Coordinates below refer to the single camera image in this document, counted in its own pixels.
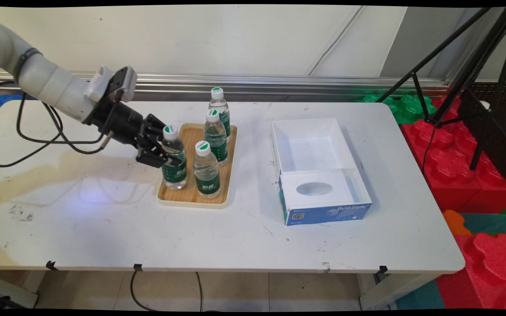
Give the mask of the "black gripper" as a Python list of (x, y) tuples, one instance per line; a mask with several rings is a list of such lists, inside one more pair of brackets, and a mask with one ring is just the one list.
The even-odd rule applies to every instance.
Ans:
[(160, 146), (166, 124), (153, 114), (143, 118), (142, 114), (122, 102), (115, 104), (105, 100), (96, 104), (87, 117), (87, 124), (97, 126), (98, 131), (104, 134), (112, 131), (114, 140), (136, 147), (137, 162), (141, 164), (161, 168), (164, 165), (177, 167), (182, 163)]

